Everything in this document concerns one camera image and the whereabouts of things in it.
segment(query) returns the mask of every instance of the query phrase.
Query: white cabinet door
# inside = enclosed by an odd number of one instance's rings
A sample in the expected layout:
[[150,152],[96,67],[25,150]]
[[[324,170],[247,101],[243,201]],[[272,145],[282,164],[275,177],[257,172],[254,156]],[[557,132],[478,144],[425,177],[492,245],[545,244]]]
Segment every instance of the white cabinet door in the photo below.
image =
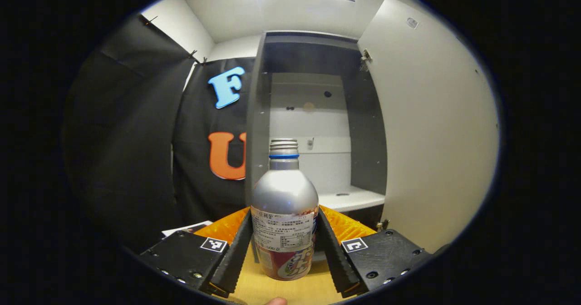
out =
[[466,227],[490,187],[499,148],[492,90],[452,30],[397,0],[384,0],[359,49],[372,57],[384,117],[382,220],[437,251]]

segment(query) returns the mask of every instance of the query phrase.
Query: wooden table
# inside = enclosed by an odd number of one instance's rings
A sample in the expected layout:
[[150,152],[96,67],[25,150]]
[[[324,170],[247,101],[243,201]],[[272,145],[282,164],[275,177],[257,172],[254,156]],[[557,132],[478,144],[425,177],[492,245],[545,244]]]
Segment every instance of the wooden table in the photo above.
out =
[[313,262],[311,271],[303,278],[279,281],[262,272],[249,246],[236,292],[226,300],[243,305],[264,305],[274,297],[286,298],[288,305],[331,304],[345,299],[335,290],[326,261]]

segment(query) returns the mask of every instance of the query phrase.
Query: bottle label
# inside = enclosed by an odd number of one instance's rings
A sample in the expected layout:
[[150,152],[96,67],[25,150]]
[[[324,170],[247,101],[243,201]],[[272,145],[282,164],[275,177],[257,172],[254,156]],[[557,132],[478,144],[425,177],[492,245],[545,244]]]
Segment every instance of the bottle label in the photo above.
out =
[[302,251],[313,243],[314,212],[274,214],[251,207],[255,243],[269,251]]

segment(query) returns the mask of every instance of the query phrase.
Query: black fabric curtain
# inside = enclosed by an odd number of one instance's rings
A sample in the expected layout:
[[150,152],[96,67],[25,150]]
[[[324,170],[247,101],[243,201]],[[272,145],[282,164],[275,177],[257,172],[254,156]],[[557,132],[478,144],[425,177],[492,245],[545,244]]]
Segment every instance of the black fabric curtain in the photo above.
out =
[[[245,180],[223,179],[212,172],[209,136],[232,134],[227,146],[228,165],[243,165],[244,143],[239,136],[246,132],[254,62],[254,57],[248,57],[197,65],[183,93],[173,139],[174,185],[178,207],[188,224],[215,221],[245,207]],[[217,108],[217,94],[209,80],[236,67],[245,72],[229,78],[240,79],[240,90],[231,89],[239,99]]]
[[97,47],[71,87],[65,163],[90,216],[136,252],[182,226],[172,185],[171,142],[188,53],[143,16]]

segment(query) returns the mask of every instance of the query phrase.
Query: blue letter f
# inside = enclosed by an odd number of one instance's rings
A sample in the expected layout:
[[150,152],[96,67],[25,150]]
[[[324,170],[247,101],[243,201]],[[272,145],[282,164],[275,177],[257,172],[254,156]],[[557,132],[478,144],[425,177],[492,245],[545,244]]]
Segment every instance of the blue letter f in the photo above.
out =
[[240,88],[242,88],[242,82],[240,81],[240,78],[235,75],[240,76],[243,74],[244,69],[242,67],[236,67],[208,80],[208,84],[214,85],[214,90],[216,91],[216,96],[218,97],[216,108],[222,108],[238,101],[240,95],[234,94],[232,88],[236,90],[240,90]]

